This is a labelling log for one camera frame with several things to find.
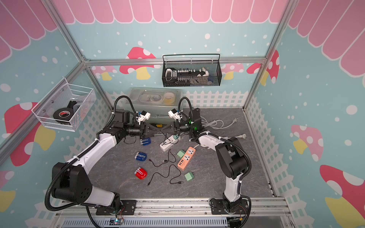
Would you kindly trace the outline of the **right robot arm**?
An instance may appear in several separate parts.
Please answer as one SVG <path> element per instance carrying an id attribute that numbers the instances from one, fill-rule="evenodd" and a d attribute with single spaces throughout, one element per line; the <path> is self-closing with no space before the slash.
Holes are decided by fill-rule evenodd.
<path id="1" fill-rule="evenodd" d="M 221 204 L 227 213 L 235 213 L 239 209 L 250 211 L 250 205 L 245 206 L 244 202 L 249 202 L 247 196 L 240 193 L 242 180 L 252 170 L 252 162 L 243 150 L 239 141 L 235 137 L 224 138 L 208 131 L 202 125 L 200 109 L 193 109 L 187 97 L 180 99 L 178 107 L 183 101 L 187 101 L 189 115 L 187 116 L 181 109 L 169 111 L 169 117 L 174 121 L 170 125 L 160 128 L 162 134 L 180 136 L 187 133 L 191 142 L 196 142 L 200 146 L 212 149 L 216 152 L 220 168 L 226 176 L 225 190 Z"/>

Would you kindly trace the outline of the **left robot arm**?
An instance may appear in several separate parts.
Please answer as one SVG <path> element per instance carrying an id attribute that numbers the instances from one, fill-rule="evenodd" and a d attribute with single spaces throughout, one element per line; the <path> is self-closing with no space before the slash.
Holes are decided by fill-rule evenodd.
<path id="1" fill-rule="evenodd" d="M 89 173 L 94 165 L 127 136 L 143 137 L 147 133 L 145 120 L 151 114 L 142 111 L 118 112 L 114 107 L 111 119 L 97 133 L 94 142 L 80 154 L 65 163 L 57 163 L 52 169 L 52 181 L 46 190 L 44 204 L 49 211 L 61 211 L 82 205 L 102 207 L 113 214 L 122 209 L 120 195 L 93 186 Z"/>

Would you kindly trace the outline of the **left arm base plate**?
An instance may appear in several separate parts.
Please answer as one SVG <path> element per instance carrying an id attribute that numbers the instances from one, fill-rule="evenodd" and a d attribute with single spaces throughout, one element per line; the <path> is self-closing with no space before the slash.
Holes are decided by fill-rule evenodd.
<path id="1" fill-rule="evenodd" d="M 97 207 L 96 215 L 134 215 L 136 209 L 136 200 L 122 199 L 119 203 L 112 203 L 111 206 Z"/>

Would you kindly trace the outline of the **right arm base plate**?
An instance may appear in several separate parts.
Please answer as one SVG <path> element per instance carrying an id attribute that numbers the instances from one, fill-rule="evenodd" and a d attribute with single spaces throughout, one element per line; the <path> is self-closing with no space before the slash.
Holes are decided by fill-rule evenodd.
<path id="1" fill-rule="evenodd" d="M 245 198 L 238 199 L 234 202 L 229 202 L 227 199 L 212 198 L 209 201 L 209 205 L 213 215 L 246 215 L 250 211 L 248 200 Z"/>

